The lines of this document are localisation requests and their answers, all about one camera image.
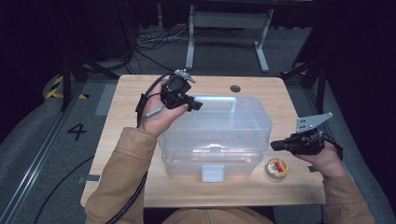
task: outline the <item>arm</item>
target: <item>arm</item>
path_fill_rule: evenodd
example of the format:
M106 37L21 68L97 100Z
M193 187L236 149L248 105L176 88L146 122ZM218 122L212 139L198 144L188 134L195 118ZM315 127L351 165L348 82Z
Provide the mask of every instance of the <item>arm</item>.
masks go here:
M160 92L165 81L158 84L151 94ZM149 169L158 136L187 110L184 105L169 110L163 107L160 95L154 95L149 98L143 115L158 107L163 108L160 113L144 119L138 128L122 130L120 140L104 168L99 187L86 203L86 223L106 223L120 211L134 195ZM144 190L120 222L143 223L143 201Z
M308 161L323 175L326 208L330 223L375 223L358 186L339 159L335 147L325 142L318 155L294 155Z

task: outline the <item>person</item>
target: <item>person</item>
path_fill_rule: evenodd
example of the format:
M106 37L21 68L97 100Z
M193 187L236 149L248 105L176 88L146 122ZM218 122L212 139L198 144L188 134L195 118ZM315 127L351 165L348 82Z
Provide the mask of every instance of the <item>person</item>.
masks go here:
M161 92L166 80L157 84L150 94ZM163 106L160 94L148 98L143 115L157 108L161 111L144 118L137 128L125 127L108 160L98 189L88 199L86 223L107 223L135 193L150 167L158 136L188 109L181 105L175 109ZM367 203L347 174L335 147L327 143L318 155L294 155L308 161L323 175L326 208L330 223L375 223ZM144 190L118 223L143 223ZM213 209L179 209L164 222L175 223L272 223L270 219L246 207Z

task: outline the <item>jacket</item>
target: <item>jacket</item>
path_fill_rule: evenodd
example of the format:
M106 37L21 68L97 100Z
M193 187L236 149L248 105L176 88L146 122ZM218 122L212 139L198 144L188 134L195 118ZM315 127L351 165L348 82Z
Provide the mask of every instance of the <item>jacket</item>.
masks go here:
M106 223L134 194L149 169L157 138L153 133L124 128L102 173L98 189L88 199L86 223ZM323 180L326 209L330 223L375 223L367 203L348 175ZM144 191L118 223L143 223ZM165 220L175 223L272 223L246 207L179 209Z

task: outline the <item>person's right hand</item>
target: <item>person's right hand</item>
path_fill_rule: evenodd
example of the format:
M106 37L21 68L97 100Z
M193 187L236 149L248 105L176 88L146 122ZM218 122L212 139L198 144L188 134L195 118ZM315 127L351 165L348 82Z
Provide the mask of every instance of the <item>person's right hand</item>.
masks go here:
M329 142L324 142L325 147L318 155L293 155L303 161L311 163L319 172L327 177L347 175L344 164L337 154L337 149Z

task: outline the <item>round tin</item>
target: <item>round tin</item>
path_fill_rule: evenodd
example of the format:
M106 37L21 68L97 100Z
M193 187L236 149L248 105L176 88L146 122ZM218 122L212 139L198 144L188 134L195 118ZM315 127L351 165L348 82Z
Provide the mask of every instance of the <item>round tin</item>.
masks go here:
M288 174L288 166L280 158L272 158L265 165L268 175L275 179L281 179Z

